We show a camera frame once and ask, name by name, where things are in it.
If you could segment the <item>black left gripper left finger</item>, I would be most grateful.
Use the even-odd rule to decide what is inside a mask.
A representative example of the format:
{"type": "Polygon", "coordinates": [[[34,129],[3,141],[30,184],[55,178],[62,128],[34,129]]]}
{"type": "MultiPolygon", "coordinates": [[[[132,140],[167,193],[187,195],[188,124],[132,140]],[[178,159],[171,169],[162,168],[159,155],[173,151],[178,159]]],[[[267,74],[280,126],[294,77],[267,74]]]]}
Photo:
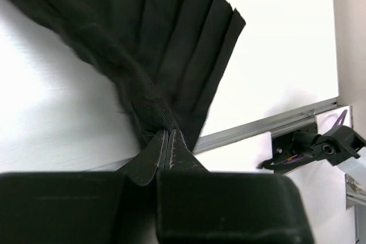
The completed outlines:
{"type": "Polygon", "coordinates": [[[157,243],[154,177],[168,134],[117,171],[1,174],[2,243],[157,243]]]}

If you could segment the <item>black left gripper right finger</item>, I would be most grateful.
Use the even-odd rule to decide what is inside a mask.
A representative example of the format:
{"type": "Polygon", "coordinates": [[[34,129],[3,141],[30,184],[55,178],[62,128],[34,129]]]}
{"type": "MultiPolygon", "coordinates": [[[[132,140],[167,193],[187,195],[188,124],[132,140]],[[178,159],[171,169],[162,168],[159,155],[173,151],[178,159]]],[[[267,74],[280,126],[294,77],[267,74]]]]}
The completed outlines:
{"type": "Polygon", "coordinates": [[[157,174],[160,243],[313,243],[301,195],[286,176],[214,173],[171,132],[157,174]]]}

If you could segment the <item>black pleated skirt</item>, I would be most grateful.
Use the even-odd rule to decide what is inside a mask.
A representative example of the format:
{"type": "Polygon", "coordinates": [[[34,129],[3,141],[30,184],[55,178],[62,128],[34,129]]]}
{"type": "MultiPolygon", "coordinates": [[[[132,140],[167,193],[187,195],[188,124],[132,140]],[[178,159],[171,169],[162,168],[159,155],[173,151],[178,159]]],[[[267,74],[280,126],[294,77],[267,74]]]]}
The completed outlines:
{"type": "Polygon", "coordinates": [[[115,85],[142,147],[177,129],[192,150],[245,26],[226,0],[10,0],[115,85]]]}

